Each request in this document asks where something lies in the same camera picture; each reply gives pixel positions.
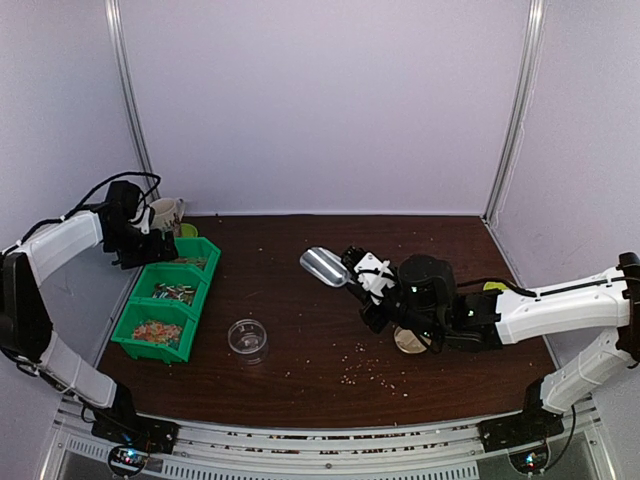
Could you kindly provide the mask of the green bin compartment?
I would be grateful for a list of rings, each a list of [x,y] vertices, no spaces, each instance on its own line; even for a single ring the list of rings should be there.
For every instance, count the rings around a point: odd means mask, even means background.
[[[204,278],[211,279],[216,270],[218,261],[221,257],[221,250],[211,241],[204,237],[197,238],[177,238],[175,244],[179,253],[179,257],[207,257],[208,263],[204,271],[197,269]],[[165,265],[172,267],[193,267],[188,265],[179,265],[173,261],[165,262]]]
[[[177,306],[190,314],[202,313],[210,282],[191,266],[147,266],[137,280],[130,299],[154,305]]]

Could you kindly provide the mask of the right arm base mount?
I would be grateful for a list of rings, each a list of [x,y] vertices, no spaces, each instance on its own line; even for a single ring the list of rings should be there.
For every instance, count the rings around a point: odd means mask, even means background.
[[[564,432],[559,415],[513,415],[484,420],[478,424],[480,440],[485,452],[511,449],[538,442]]]

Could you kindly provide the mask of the metal scoop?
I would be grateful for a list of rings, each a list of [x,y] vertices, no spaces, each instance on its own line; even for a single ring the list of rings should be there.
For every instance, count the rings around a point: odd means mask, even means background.
[[[314,246],[307,249],[300,257],[301,267],[331,288],[346,286],[351,276],[341,259],[330,250]]]

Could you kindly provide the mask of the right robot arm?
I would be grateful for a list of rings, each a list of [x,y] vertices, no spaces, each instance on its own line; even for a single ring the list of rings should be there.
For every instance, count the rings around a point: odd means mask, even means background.
[[[451,265],[414,254],[399,266],[362,248],[340,256],[350,292],[375,333],[389,323],[410,331],[419,345],[439,351],[497,350],[553,333],[601,328],[600,336],[566,366],[531,384],[523,412],[513,419],[519,440],[535,440],[551,417],[567,411],[611,376],[639,362],[639,257],[623,253],[616,266],[591,277],[527,290],[502,288],[464,293]]]

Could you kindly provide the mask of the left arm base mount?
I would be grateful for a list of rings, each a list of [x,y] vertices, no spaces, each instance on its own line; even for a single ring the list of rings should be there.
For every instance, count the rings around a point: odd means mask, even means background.
[[[179,426],[170,421],[141,417],[133,430],[96,420],[91,428],[93,436],[119,445],[133,447],[147,453],[171,454],[179,433]]]

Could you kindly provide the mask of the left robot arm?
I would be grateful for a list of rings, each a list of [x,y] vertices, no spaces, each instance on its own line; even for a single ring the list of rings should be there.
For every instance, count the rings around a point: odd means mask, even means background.
[[[1,255],[1,350],[29,374],[75,394],[121,443],[133,444],[143,436],[144,424],[129,389],[64,342],[40,292],[53,273],[99,244],[117,254],[123,270],[178,257],[172,233],[141,230],[120,214],[85,210],[54,222]]]

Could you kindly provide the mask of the green bin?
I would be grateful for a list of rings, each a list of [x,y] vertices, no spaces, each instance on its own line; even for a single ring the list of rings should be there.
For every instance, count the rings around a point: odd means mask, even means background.
[[[130,300],[114,328],[111,341],[134,360],[187,363],[197,326],[198,318],[177,303]]]

